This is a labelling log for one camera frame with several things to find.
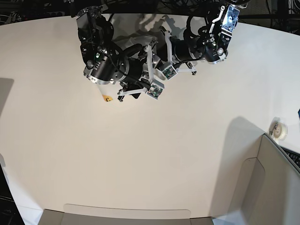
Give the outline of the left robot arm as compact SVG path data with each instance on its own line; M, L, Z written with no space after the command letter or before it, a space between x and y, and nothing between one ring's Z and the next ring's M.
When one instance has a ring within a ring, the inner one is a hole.
M247 0L201 0L188 16L183 39L171 35L161 27L165 45L157 51L161 59L157 69L165 78L171 79L184 70L196 74L194 62L205 60L210 64L224 61L236 27L240 10L246 8Z

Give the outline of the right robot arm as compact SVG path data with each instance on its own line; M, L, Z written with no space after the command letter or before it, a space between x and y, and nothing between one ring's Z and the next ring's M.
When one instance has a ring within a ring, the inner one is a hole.
M151 35L129 38L120 47L113 41L114 27L101 12L91 6L77 14L81 42L83 75L96 84L105 101L141 94L158 99L164 85L156 79L160 58L156 55L157 38Z

